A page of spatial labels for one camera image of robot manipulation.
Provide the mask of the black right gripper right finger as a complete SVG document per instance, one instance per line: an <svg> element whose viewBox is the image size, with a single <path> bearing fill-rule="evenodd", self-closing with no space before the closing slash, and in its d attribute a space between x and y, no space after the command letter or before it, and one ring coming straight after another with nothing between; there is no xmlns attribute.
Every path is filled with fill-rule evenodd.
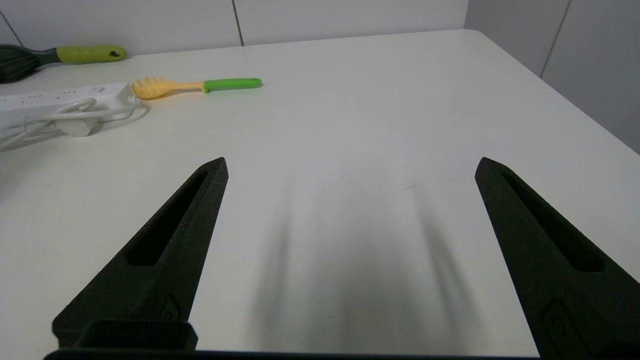
<svg viewBox="0 0 640 360"><path fill-rule="evenodd" d="M504 164L475 182L540 358L637 360L639 282Z"/></svg>

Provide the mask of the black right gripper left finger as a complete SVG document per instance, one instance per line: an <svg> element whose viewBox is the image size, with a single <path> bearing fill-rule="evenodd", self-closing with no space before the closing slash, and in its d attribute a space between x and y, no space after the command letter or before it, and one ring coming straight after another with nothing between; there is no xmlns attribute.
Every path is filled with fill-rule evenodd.
<svg viewBox="0 0 640 360"><path fill-rule="evenodd" d="M187 321L229 174L202 164L52 322L60 347L94 321Z"/></svg>

